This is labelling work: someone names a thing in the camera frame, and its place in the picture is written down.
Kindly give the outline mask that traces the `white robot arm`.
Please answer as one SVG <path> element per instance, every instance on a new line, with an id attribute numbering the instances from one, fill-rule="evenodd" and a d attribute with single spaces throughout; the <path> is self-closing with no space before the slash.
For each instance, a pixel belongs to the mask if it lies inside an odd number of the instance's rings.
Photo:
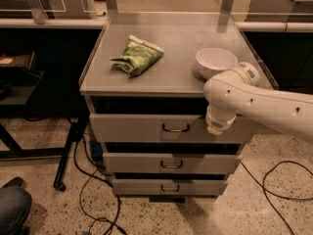
<path id="1" fill-rule="evenodd" d="M 207 131 L 220 135 L 241 115 L 312 143 L 313 96 L 260 88 L 259 81 L 258 70 L 247 62 L 211 77 L 203 87 Z"/>

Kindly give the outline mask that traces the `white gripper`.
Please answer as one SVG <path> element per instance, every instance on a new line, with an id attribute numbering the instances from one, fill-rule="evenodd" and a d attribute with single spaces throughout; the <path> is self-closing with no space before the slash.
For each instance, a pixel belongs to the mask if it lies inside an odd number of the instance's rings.
<path id="1" fill-rule="evenodd" d="M 209 105 L 206 108 L 205 121 L 208 133 L 219 136 L 222 131 L 229 129 L 235 121 L 237 115 L 226 110 Z"/>

